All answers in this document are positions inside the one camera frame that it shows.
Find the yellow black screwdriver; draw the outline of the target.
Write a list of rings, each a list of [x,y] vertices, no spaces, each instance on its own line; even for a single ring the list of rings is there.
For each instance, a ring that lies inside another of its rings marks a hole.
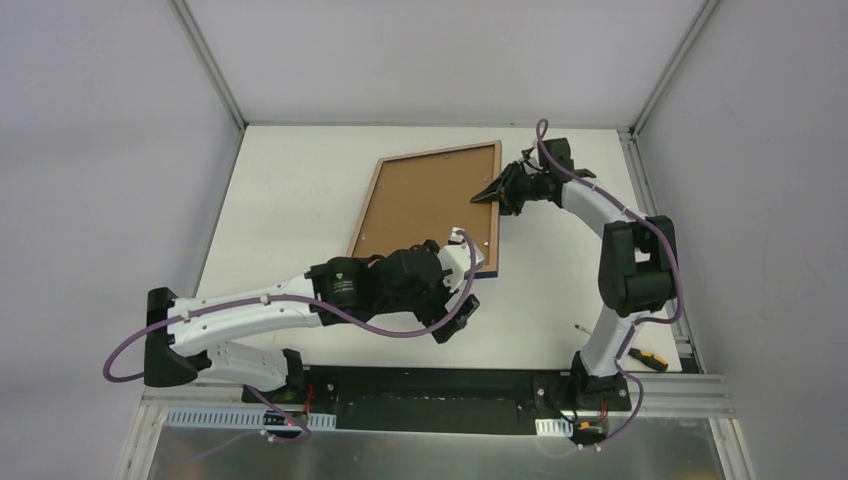
[[[608,329],[603,327],[597,334],[594,334],[588,327],[578,324],[575,324],[574,327],[589,335],[589,340],[577,353],[577,360],[591,376],[616,375],[618,373],[617,361],[622,356],[634,359],[655,372],[664,373],[669,368],[668,362],[662,357],[647,350],[632,347],[629,342],[626,343],[626,352],[619,354],[622,342],[626,339],[626,328],[611,327]]]

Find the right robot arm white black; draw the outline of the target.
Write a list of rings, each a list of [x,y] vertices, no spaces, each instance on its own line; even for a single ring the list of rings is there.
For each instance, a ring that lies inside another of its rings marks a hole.
[[[577,169],[567,138],[541,141],[508,164],[474,204],[495,203],[502,216],[517,216],[528,201],[546,200],[582,220],[601,240],[598,289],[601,314],[579,350],[564,384],[567,405],[598,410],[626,398],[620,361],[650,314],[677,296],[670,218],[629,210],[600,186],[593,172]]]

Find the blue wooden photo frame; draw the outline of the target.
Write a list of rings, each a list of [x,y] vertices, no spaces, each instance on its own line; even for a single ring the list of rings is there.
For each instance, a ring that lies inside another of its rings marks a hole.
[[[483,252],[476,277],[495,278],[498,205],[471,199],[501,173],[501,161],[499,140],[379,159],[347,255],[388,255],[427,239],[445,245],[459,227]]]

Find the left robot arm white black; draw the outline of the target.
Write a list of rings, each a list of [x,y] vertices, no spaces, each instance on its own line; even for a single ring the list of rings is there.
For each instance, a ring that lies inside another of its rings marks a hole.
[[[167,287],[153,289],[147,294],[143,382],[166,388],[212,379],[293,404],[305,390],[300,354],[261,350],[240,339],[410,313],[444,343],[479,306],[466,277],[484,262],[472,242],[454,238],[439,246],[427,240],[387,256],[335,257],[289,280],[237,294],[181,298]]]

